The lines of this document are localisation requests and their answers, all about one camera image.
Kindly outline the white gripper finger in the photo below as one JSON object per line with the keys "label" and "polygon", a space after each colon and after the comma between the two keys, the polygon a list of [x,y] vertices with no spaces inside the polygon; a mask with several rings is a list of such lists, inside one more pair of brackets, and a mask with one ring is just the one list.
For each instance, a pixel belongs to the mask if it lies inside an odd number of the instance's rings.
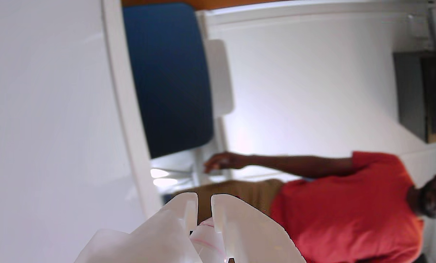
{"label": "white gripper finger", "polygon": [[197,227],[198,195],[182,193],[131,233],[100,229],[77,263],[201,263],[190,241]]}
{"label": "white gripper finger", "polygon": [[211,197],[215,231],[235,263],[305,263],[284,228],[247,202],[228,194]]}

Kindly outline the bystander dark-skinned hand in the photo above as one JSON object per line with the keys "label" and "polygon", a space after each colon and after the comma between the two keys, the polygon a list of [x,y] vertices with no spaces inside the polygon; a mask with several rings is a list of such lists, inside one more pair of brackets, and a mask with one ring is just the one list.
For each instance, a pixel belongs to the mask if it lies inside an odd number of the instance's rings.
{"label": "bystander dark-skinned hand", "polygon": [[204,172],[209,174],[213,171],[224,169],[241,169],[249,165],[248,156],[233,152],[221,152],[214,154],[204,163]]}

